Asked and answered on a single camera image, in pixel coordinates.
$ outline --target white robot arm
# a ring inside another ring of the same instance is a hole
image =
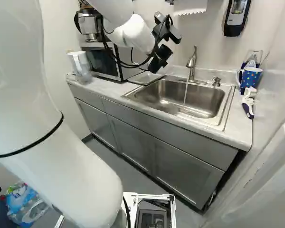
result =
[[[89,2],[106,18],[106,28],[116,29],[114,42],[119,32],[152,52],[156,42],[133,15],[131,0]],[[0,163],[80,227],[109,228],[122,203],[121,181],[65,124],[43,78],[38,0],[0,1]]]
[[[148,70],[152,73],[167,65],[167,59],[172,51],[166,46],[158,47],[162,39],[171,39],[179,44],[182,35],[173,26],[172,18],[163,16],[160,12],[154,14],[156,26],[149,29],[145,21],[138,14],[133,13],[132,0],[87,0],[100,14],[103,15],[102,32],[116,45],[135,47],[148,55],[151,60]],[[135,67],[128,63],[119,63],[122,67]]]

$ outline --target blue mug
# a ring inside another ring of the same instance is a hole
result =
[[[239,72],[243,73],[242,81],[239,81]],[[243,70],[239,70],[236,75],[237,84],[241,95],[244,95],[245,88],[247,87],[257,87],[261,79],[263,70],[255,67],[245,67]]]

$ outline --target running water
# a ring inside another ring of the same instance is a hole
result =
[[[187,89],[188,89],[189,79],[190,79],[190,76],[187,78],[187,82],[186,82],[186,90],[185,90],[185,97],[184,97],[184,104],[183,104],[184,107],[185,107],[185,104],[186,104],[186,97],[187,97]]]

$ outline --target cup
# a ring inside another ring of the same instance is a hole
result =
[[[239,73],[242,72],[242,81],[239,81]],[[245,88],[254,87],[256,88],[260,79],[263,70],[255,67],[245,67],[243,70],[239,70],[236,75],[237,84],[241,95],[244,95]]]
[[[90,82],[92,74],[90,72],[89,62],[86,58],[86,52],[85,51],[69,52],[67,55],[71,60],[73,71],[78,81],[82,84]]]

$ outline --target sink basin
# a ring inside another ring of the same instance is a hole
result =
[[[223,90],[188,84],[184,105],[185,90],[185,83],[160,80],[137,91],[134,97],[141,103],[173,115],[185,112],[198,118],[212,118],[218,114],[225,96]]]
[[[188,83],[184,103],[186,83],[166,77],[139,87],[123,97],[174,116],[219,125],[231,89],[232,86],[224,84],[213,87],[211,83]]]

